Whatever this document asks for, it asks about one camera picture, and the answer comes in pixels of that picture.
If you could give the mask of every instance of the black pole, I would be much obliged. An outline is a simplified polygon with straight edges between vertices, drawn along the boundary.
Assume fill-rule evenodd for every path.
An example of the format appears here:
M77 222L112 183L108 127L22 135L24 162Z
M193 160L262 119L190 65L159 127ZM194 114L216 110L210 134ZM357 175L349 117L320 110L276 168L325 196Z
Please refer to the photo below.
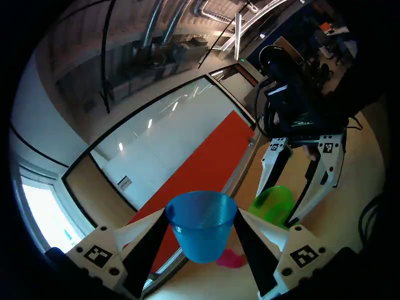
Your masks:
M55 160L54 158L51 158L50 156L44 154L43 152L40 152L38 149L36 149L35 147L33 147L30 143L28 143L15 129L15 127L13 126L13 124L10 124L10 129L11 131L15 134L15 136L25 145L27 146L29 149L31 149L32 151L36 152L37 154L39 154L40 156L43 156L45 159L52 161L53 163L56 163L60 166L63 166L65 168L69 168L68 165L66 165L65 163L59 162L58 160Z
M110 113L110 105L109 105L109 91L107 86L107 79L106 79L106 42L107 42L107 32L109 31L110 25L110 18L111 13L113 12L114 5L117 0L111 0L107 15L105 16L104 27L103 27L103 36L101 39L101 84L103 89L103 101L105 105L105 109L107 110L107 114Z
M250 0L247 1L244 6L239 10L239 14L247 7L247 5L249 4ZM203 60L201 62L198 63L198 68L200 69L200 67L202 66L202 64L204 63L204 61L206 60L207 56L209 56L211 50L213 50L214 46L216 45L216 43L218 42L218 40L222 37L222 35L224 34L225 31L227 31L229 25L232 24L234 19L230 20L229 24L226 25L225 29L221 32L221 34L219 35L219 37L215 40L215 42L212 44L212 46L210 47L210 49L208 50L207 54L204 56Z

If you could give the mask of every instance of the desk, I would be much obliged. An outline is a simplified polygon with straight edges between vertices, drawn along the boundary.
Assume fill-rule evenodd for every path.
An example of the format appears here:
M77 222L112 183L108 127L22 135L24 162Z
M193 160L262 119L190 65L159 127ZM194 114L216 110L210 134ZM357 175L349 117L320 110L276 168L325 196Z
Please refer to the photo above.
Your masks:
M301 222L335 251L345 246L360 251L362 246L357 230L360 213L380 193L385 178L384 161L375 135L361 113L357 118L364 129L347 131L347 153L338 187ZM253 202L262 172L261 158L267 148L268 144L259 148L234 197L242 208L248 208ZM289 187L295 200L306 182L304 174L308 163L303 149L295 149L279 178L278 184ZM243 253L235 229L232 230L227 246L239 254ZM196 264L189 261L147 299L257 300L257 291L249 265L229 269L217 266L214 262Z

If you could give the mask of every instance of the fluorescent light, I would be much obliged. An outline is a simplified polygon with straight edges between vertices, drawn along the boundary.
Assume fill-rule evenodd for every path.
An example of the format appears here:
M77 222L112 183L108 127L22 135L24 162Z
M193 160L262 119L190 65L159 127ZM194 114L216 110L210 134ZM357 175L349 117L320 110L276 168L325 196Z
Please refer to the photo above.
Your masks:
M215 75L221 74L223 71L224 71L224 70L219 70L219 71L217 71L217 72L215 72L215 73L212 73L211 76L215 76Z
M268 3L266 6L264 6L262 9L258 11L256 15L254 15L246 24L243 25L243 28L241 29L241 34L243 35L251 25L253 25L255 22L257 22L262 16L276 8L277 6L281 5L282 3L286 2L287 0L272 0L270 3ZM217 50L222 50L225 51L228 49L230 45L235 41L236 36L232 35L226 42L225 44L222 45L221 48L217 48Z
M234 43L234 59L235 61L239 60L239 50L241 46L241 36L242 36L242 15L240 13L236 13L235 16L236 26L235 29L235 36L236 40Z

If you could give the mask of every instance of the pink object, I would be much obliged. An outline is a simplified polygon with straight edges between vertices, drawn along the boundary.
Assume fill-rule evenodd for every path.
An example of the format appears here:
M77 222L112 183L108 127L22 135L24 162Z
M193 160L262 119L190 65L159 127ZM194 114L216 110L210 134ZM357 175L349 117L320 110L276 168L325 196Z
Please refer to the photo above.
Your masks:
M225 249L220 258L216 260L218 266L237 269L247 264L246 256L236 254L232 249Z

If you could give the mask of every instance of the ductwork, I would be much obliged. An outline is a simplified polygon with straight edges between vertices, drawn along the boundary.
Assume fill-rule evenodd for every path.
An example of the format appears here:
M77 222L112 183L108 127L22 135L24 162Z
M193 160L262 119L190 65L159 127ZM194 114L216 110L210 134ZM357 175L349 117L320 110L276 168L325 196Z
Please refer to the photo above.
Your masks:
M141 48L146 48L150 46L152 42L152 36L154 32L154 28L156 27L157 21L160 18L161 12L168 0L155 0L155 4L151 11L150 19L146 26L146 31L144 33L144 37L142 39Z
M162 46L167 45L171 41L171 38L174 34L175 29L177 28L179 20L181 19L182 15L184 14L186 8L188 7L191 1L192 0L180 0L162 38L161 42Z
M247 4L247 8L249 11L251 11L253 14L256 14L259 12L259 9L257 8L257 6L255 6L253 3L249 2Z
M204 9L204 7L206 7L208 3L209 0L197 0L196 4L194 5L194 15L197 17L204 17L225 24L229 24L232 21L230 17Z

